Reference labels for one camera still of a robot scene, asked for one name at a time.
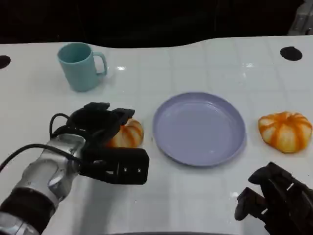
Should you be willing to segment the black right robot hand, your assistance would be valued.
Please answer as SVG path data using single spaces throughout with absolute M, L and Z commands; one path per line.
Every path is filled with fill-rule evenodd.
M 245 188 L 237 197 L 237 221 L 251 215 L 264 222 L 271 235 L 313 233 L 313 190 L 273 162 L 256 170 L 249 182 L 259 185 L 262 195 Z

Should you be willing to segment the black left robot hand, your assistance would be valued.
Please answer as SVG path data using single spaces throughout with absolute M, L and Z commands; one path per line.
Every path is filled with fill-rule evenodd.
M 91 142 L 107 144 L 135 114 L 134 109 L 109 107 L 109 103 L 91 102 L 72 113 L 67 126 L 83 131 Z

